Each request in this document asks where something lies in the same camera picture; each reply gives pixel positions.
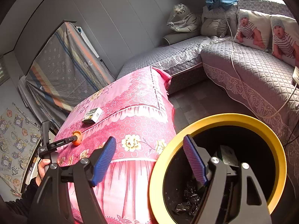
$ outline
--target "blue gripper pad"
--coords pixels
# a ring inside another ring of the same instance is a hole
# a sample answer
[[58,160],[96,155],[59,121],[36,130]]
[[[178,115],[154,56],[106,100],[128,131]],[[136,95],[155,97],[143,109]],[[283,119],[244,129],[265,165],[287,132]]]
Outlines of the blue gripper pad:
[[198,154],[196,150],[197,146],[193,139],[186,135],[183,139],[183,149],[188,159],[188,162],[192,168],[193,174],[197,180],[202,185],[206,186],[208,183],[207,175],[206,175],[206,165]]
[[105,147],[103,148],[103,152],[98,158],[94,166],[94,176],[91,180],[91,183],[96,186],[100,183],[109,167],[109,164],[114,156],[116,150],[116,140],[114,137],[111,137],[109,141],[105,143]]

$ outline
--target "black sleeve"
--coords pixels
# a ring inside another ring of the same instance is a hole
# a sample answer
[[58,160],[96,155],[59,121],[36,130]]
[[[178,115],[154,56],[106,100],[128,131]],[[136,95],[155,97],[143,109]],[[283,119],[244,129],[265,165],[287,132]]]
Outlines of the black sleeve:
[[30,181],[21,199],[4,202],[0,198],[0,213],[5,213],[5,215],[0,215],[0,223],[16,223],[14,221],[17,221],[17,223],[26,223],[37,188],[38,186],[34,178]]

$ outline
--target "baby photo pillow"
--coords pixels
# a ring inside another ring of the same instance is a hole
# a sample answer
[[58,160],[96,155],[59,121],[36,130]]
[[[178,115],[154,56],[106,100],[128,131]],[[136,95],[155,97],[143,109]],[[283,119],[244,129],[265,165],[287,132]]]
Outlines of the baby photo pillow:
[[269,14],[240,9],[235,42],[265,51],[269,44],[270,34]]
[[271,15],[272,55],[291,66],[299,66],[299,25],[283,15]]

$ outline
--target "striped shirt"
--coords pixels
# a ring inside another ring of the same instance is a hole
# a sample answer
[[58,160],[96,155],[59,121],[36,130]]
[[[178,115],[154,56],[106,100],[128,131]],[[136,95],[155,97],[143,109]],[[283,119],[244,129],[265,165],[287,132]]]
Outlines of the striped shirt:
[[248,21],[245,26],[240,24],[239,31],[245,36],[245,38],[249,39],[253,35],[253,30],[256,28],[256,26]]
[[285,33],[282,39],[273,35],[273,44],[276,44],[287,57],[293,57],[294,43],[293,38],[287,33]]

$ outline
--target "trash can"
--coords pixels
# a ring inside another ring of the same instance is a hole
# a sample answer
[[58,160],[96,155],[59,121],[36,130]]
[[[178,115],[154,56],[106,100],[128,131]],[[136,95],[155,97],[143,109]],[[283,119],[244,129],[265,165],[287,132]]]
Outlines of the trash can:
[[270,214],[279,202],[286,181],[286,157],[275,133],[263,122],[242,114],[218,114],[203,118],[179,132],[160,155],[153,169],[149,198],[159,224],[187,224],[192,216],[174,214],[184,201],[186,180],[192,169],[182,148],[190,134],[195,143],[213,156],[220,145],[231,147],[240,162],[252,168],[263,190]]

